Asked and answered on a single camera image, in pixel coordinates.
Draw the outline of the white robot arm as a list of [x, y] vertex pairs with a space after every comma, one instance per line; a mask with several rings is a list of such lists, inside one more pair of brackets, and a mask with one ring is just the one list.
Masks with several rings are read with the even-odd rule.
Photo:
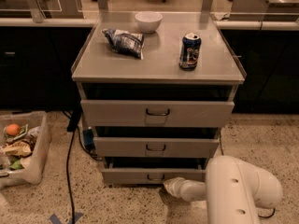
[[164, 187], [186, 202], [205, 200], [208, 224], [261, 224], [257, 210], [274, 209], [283, 198], [272, 173], [231, 156], [210, 160], [203, 182], [175, 177]]

